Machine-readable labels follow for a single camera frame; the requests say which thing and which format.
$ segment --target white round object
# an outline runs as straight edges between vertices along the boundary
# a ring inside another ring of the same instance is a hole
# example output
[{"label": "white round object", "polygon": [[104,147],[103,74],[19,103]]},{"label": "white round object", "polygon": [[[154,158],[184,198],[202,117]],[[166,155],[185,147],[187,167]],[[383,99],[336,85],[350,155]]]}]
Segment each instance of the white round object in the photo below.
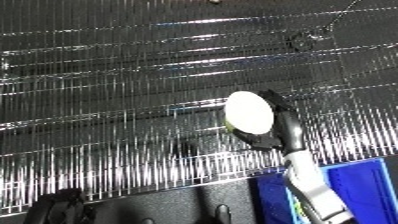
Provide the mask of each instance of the white round object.
[{"label": "white round object", "polygon": [[225,117],[235,128],[255,135],[269,132],[274,124],[274,113],[268,102],[247,91],[235,92],[228,97]]}]

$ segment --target black surface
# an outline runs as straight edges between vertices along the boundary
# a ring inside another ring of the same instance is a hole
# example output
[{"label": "black surface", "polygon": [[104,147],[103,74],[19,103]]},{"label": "black surface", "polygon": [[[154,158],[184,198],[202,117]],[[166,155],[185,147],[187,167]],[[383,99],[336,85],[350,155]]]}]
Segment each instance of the black surface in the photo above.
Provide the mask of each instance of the black surface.
[{"label": "black surface", "polygon": [[[398,156],[385,158],[392,184],[398,189]],[[208,224],[220,204],[230,207],[233,224],[264,223],[254,179],[136,195],[96,204],[96,224],[135,224],[152,218],[157,224]],[[0,219],[1,224],[22,223],[24,215]]]}]

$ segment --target metal wire rack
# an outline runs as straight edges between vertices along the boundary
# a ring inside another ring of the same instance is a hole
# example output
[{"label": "metal wire rack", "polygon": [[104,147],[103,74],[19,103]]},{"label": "metal wire rack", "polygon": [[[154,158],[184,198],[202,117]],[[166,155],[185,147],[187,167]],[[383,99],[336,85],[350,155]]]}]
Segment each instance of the metal wire rack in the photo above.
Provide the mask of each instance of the metal wire rack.
[{"label": "metal wire rack", "polygon": [[286,96],[322,164],[396,154],[395,1],[0,0],[0,216],[274,172],[223,126]]}]

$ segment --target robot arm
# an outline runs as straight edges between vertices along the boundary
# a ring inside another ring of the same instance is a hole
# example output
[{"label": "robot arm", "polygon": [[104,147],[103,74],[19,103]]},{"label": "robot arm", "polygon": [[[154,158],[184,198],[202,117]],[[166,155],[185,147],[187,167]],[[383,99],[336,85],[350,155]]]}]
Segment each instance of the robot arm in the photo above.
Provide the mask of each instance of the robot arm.
[{"label": "robot arm", "polygon": [[[285,161],[284,180],[289,190],[301,202],[311,222],[313,224],[356,223],[344,202],[325,183],[321,170],[313,161],[309,150],[305,149],[304,131],[296,110],[272,90],[260,92],[258,95],[273,107],[275,116],[273,131],[281,142],[280,149]],[[266,150],[261,148],[261,145],[266,144],[261,142],[264,138],[260,136],[239,132],[237,137],[249,143],[253,150]]]}]

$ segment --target blue container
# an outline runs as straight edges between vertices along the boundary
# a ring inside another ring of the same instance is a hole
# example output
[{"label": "blue container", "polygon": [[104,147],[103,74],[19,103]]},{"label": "blue container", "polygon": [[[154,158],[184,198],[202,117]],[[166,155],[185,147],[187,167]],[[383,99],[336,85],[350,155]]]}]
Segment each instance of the blue container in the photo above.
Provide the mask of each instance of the blue container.
[{"label": "blue container", "polygon": [[[397,224],[397,199],[383,159],[323,167],[326,182],[361,224]],[[267,224],[309,223],[281,173],[258,178]]]}]

